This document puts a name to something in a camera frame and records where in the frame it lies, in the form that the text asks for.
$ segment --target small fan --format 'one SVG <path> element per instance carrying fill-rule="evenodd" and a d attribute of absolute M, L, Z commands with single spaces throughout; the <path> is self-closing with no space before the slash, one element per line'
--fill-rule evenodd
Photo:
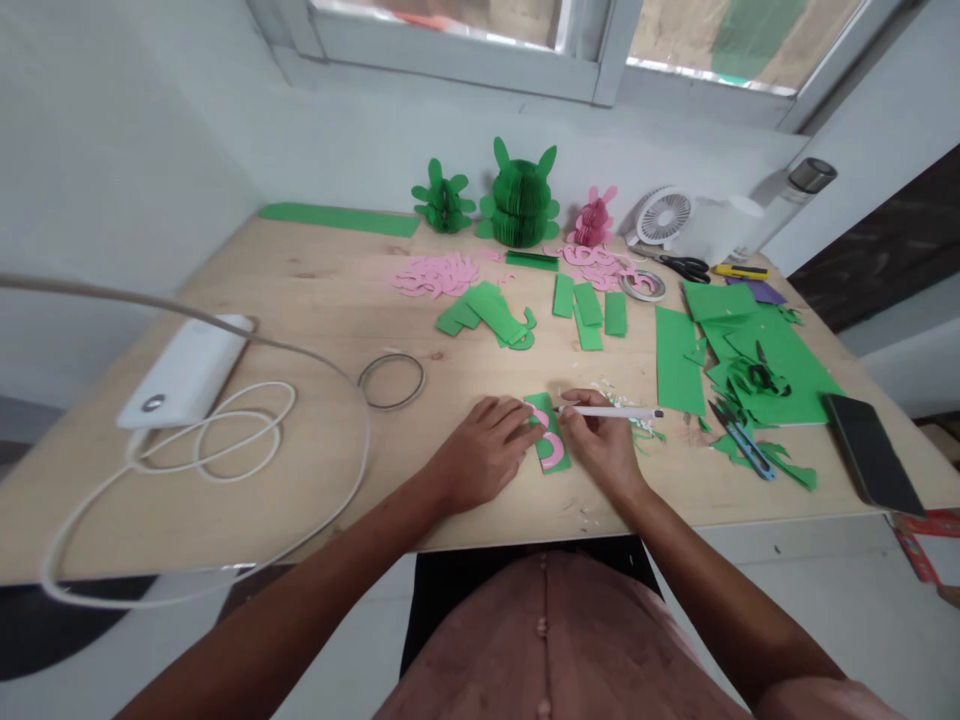
<path fill-rule="evenodd" d="M 627 244 L 670 245 L 693 215 L 693 196 L 673 185 L 651 190 L 640 199 L 636 229 L 627 235 Z"/>

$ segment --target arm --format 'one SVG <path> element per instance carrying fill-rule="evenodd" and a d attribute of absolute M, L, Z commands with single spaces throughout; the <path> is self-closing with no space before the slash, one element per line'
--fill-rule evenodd
<path fill-rule="evenodd" d="M 594 390 L 567 400 L 610 403 Z M 626 420 L 565 410 L 564 437 L 623 521 L 646 544 L 714 660 L 750 707 L 784 680 L 843 672 L 789 615 L 710 547 L 643 479 Z"/>
<path fill-rule="evenodd" d="M 344 615 L 450 515 L 492 500 L 543 437 L 519 400 L 485 398 L 427 465 L 217 625 L 119 718 L 269 718 Z"/>

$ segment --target pen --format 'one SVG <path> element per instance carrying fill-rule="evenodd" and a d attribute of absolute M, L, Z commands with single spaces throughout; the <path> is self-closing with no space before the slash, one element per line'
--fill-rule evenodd
<path fill-rule="evenodd" d="M 564 408 L 571 408 L 581 415 L 590 417 L 624 417 L 636 418 L 637 420 L 652 420 L 653 418 L 663 417 L 663 410 L 650 410 L 648 408 L 609 408 L 592 407 L 589 405 L 558 405 L 554 408 L 556 413 L 562 413 Z"/>

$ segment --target smartphone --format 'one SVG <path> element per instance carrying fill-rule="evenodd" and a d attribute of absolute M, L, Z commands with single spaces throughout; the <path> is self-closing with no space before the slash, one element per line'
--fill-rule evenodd
<path fill-rule="evenodd" d="M 893 451 L 873 405 L 827 394 L 830 427 L 863 499 L 886 510 L 926 517 L 926 510 Z"/>

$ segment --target white cable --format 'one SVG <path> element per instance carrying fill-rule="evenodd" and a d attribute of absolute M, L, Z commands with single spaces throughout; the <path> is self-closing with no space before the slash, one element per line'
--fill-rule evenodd
<path fill-rule="evenodd" d="M 305 545 L 311 539 L 313 539 L 318 533 L 322 532 L 330 523 L 339 517 L 347 505 L 353 500 L 357 492 L 360 490 L 360 483 L 363 480 L 363 475 L 367 469 L 367 460 L 370 457 L 370 438 L 372 434 L 372 423 L 370 420 L 370 407 L 367 403 L 366 394 L 363 391 L 363 388 L 360 385 L 357 385 L 353 382 L 347 373 L 341 370 L 333 361 L 325 358 L 324 356 L 306 350 L 304 348 L 297 347 L 296 345 L 290 345 L 288 343 L 278 342 L 276 340 L 270 340 L 269 338 L 256 335 L 254 333 L 247 332 L 242 330 L 234 325 L 225 323 L 219 318 L 210 315 L 208 313 L 196 310 L 187 305 L 181 305 L 180 303 L 166 300 L 164 298 L 157 298 L 151 295 L 144 295 L 141 293 L 127 292 L 123 290 L 114 290 L 113 288 L 104 288 L 96 285 L 88 285 L 85 283 L 76 283 L 67 280 L 58 280 L 55 278 L 42 278 L 42 277 L 31 277 L 24 275 L 15 275 L 11 273 L 0 273 L 0 287 L 18 289 L 18 290 L 32 290 L 36 292 L 50 292 L 58 293 L 61 295 L 77 295 L 81 297 L 92 297 L 92 298 L 101 298 L 105 300 L 120 300 L 123 302 L 131 302 L 139 305 L 147 305 L 149 307 L 156 307 L 162 310 L 169 310 L 171 312 L 178 313 L 180 315 L 185 315 L 187 317 L 196 318 L 201 320 L 208 325 L 218 327 L 227 332 L 233 333 L 234 335 L 239 335 L 242 338 L 250 340 L 251 342 L 262 343 L 264 345 L 270 345 L 273 347 L 280 348 L 281 350 L 289 350 L 290 352 L 298 353 L 300 355 L 306 355 L 307 357 L 313 358 L 318 362 L 323 363 L 331 370 L 336 372 L 340 377 L 347 381 L 350 387 L 353 388 L 353 391 L 357 394 L 360 401 L 363 403 L 363 418 L 364 418 L 364 439 L 363 439 L 363 453 L 360 459 L 360 469 L 357 472 L 357 479 L 353 483 L 353 487 L 350 489 L 350 492 L 347 494 L 347 497 L 344 501 L 337 507 L 333 513 L 327 517 L 320 525 L 315 527 L 313 530 L 308 532 L 302 538 L 297 540 L 292 545 L 284 548 L 279 553 L 274 555 L 269 560 L 255 565 L 253 568 L 247 572 L 237 575 L 230 580 L 226 580 L 222 583 L 217 583 L 211 587 L 205 588 L 203 590 L 190 593 L 188 595 L 182 595 L 180 597 L 174 598 L 165 598 L 163 600 L 104 600 L 102 598 L 91 597 L 87 595 L 77 595 L 71 593 L 66 588 L 62 587 L 57 582 L 57 571 L 60 568 L 60 562 L 63 558 L 64 547 L 67 544 L 67 541 L 70 539 L 70 536 L 73 534 L 74 529 L 77 524 L 83 519 L 83 516 L 87 511 L 93 506 L 93 504 L 103 495 L 115 482 L 117 482 L 121 477 L 123 477 L 127 472 L 132 469 L 136 469 L 140 472 L 146 472 L 147 474 L 158 474 L 163 472 L 178 472 L 180 470 L 186 470 L 189 468 L 196 468 L 204 475 L 208 480 L 212 482 L 236 482 L 242 480 L 246 477 L 249 477 L 253 473 L 262 469 L 270 460 L 273 459 L 273 456 L 276 454 L 277 449 L 280 445 L 280 428 L 279 424 L 286 416 L 286 414 L 293 407 L 293 403 L 296 402 L 296 390 L 294 390 L 292 385 L 288 383 L 282 383 L 278 381 L 271 381 L 266 383 L 260 383 L 258 385 L 252 385 L 235 395 L 230 396 L 224 402 L 220 403 L 214 413 L 206 418 L 205 420 L 196 423 L 195 425 L 185 428 L 181 431 L 178 431 L 169 438 L 158 443 L 156 446 L 150 448 L 145 453 L 137 457 L 137 450 L 142 445 L 143 439 L 146 436 L 146 432 L 138 431 L 134 433 L 131 438 L 131 442 L 127 447 L 127 464 L 124 465 L 120 470 L 115 472 L 113 475 L 104 480 L 100 485 L 98 485 L 93 492 L 91 492 L 86 498 L 84 498 L 80 504 L 74 508 L 73 512 L 70 513 L 70 516 L 64 521 L 63 525 L 57 530 L 54 535 L 53 542 L 50 544 L 50 547 L 47 549 L 46 554 L 43 557 L 43 560 L 40 563 L 40 586 L 43 588 L 44 592 L 47 593 L 50 597 L 60 602 L 67 603 L 69 605 L 79 605 L 81 607 L 89 608 L 99 608 L 103 610 L 137 610 L 143 608 L 158 608 L 158 607 L 167 607 L 169 605 L 175 605 L 177 603 L 185 602 L 187 600 L 194 600 L 198 597 L 204 595 L 209 595 L 210 593 L 217 592 L 223 588 L 230 587 L 241 580 L 254 575 L 266 567 L 273 565 L 274 563 L 279 562 L 284 557 L 297 550 L 298 548 Z M 265 385 L 281 385 L 285 386 L 290 394 L 290 402 L 287 404 L 287 407 L 280 413 L 276 418 L 271 418 L 266 413 L 253 411 L 253 410 L 231 410 L 229 412 L 221 412 L 223 408 L 236 400 L 241 395 L 254 390 Z M 216 419 L 222 419 L 226 417 L 257 417 L 263 420 L 266 424 L 261 430 L 257 433 L 254 433 L 250 437 L 235 443 L 234 445 L 226 448 L 225 450 L 218 451 L 213 455 L 210 455 L 206 458 L 200 457 L 200 445 L 203 442 L 204 434 L 206 433 L 207 427 L 214 422 Z M 190 432 L 197 430 L 197 442 L 194 446 L 194 460 L 190 463 L 187 463 L 183 466 L 177 468 L 154 468 L 147 465 L 144 465 L 141 460 L 146 459 L 154 452 L 159 451 L 162 447 L 166 447 L 168 444 L 173 442 L 179 437 L 189 434 Z M 206 463 L 212 462 L 213 460 L 223 457 L 226 453 L 232 452 L 233 450 L 239 449 L 244 445 L 253 442 L 260 436 L 264 435 L 267 432 L 274 433 L 274 444 L 273 448 L 268 453 L 265 460 L 263 460 L 256 468 L 250 470 L 242 475 L 238 475 L 232 478 L 222 478 L 216 475 L 211 474 L 206 470 L 204 465 Z"/>

